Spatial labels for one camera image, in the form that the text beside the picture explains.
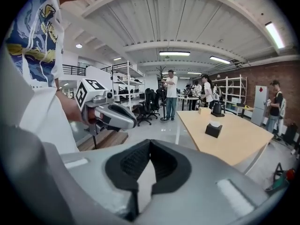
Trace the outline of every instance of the ceiling light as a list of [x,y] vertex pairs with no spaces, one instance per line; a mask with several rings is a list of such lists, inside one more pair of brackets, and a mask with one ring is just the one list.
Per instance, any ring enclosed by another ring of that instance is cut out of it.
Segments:
[[199,75],[201,75],[202,73],[188,72],[188,74],[199,74]]
[[266,29],[268,30],[268,32],[270,33],[270,35],[272,36],[272,38],[274,39],[277,47],[278,48],[285,47],[285,45],[283,44],[283,42],[281,40],[281,37],[280,37],[277,29],[275,28],[274,24],[272,22],[269,22],[265,26],[266,26]]
[[189,56],[190,52],[159,52],[160,56]]
[[226,64],[230,64],[229,61],[226,61],[226,60],[221,59],[221,58],[216,58],[216,57],[214,57],[214,56],[211,56],[210,59],[211,59],[211,60],[214,60],[214,61],[218,61],[218,62],[223,62],[223,63],[226,63]]

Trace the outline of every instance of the woman with ponytail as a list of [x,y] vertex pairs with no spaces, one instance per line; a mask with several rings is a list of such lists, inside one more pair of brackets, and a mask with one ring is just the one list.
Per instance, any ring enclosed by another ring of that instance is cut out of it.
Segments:
[[205,95],[201,97],[201,100],[206,98],[206,102],[209,104],[209,108],[212,109],[214,106],[214,100],[212,98],[212,91],[214,86],[212,85],[212,81],[207,74],[202,75],[202,84],[204,86]]

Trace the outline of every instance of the metal shelving unit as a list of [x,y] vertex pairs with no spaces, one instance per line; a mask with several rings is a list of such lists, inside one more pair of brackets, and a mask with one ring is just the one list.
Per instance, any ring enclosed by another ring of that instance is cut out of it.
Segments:
[[[113,82],[113,84],[124,84],[126,86],[128,86],[128,94],[118,94],[118,95],[114,95],[114,97],[119,97],[119,96],[128,96],[129,98],[129,109],[132,110],[132,105],[131,105],[131,96],[132,95],[139,95],[141,93],[144,92],[134,92],[134,93],[130,93],[130,86],[141,86],[144,85],[145,87],[145,75],[143,73],[141,73],[140,71],[135,70],[132,66],[130,66],[129,61],[127,61],[127,65],[121,65],[121,66],[111,66],[111,73],[113,76],[113,73],[121,73],[127,76],[127,80],[121,80],[118,78],[118,81]],[[143,82],[136,82],[134,80],[131,80],[131,78],[139,78],[139,77],[143,77],[144,81]]]
[[223,94],[225,94],[225,109],[238,115],[239,114],[238,108],[237,108],[237,110],[235,110],[230,107],[227,107],[227,104],[237,104],[236,102],[228,100],[228,97],[238,98],[240,103],[246,104],[247,77],[242,77],[242,75],[240,75],[239,77],[234,77],[234,78],[226,77],[225,79],[214,80],[213,82],[214,83],[225,83],[225,85],[218,86],[222,89],[225,89],[225,91],[223,91]]

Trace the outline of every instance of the brick wall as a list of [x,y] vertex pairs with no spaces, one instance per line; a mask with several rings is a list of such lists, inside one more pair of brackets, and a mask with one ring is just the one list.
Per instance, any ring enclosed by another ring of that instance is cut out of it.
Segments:
[[[255,86],[268,86],[270,98],[274,97],[270,83],[277,79],[280,81],[281,91],[286,99],[285,125],[295,122],[300,131],[300,61],[276,62],[267,65],[240,68],[238,70],[219,73],[221,79],[247,77],[246,104],[254,105]],[[217,74],[210,76],[211,80],[217,79]]]

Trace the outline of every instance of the white refrigerator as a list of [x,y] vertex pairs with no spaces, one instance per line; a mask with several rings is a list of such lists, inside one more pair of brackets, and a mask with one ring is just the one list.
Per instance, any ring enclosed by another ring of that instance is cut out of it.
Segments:
[[255,87],[254,110],[252,112],[251,122],[261,126],[267,110],[267,100],[269,99],[269,90],[265,86]]

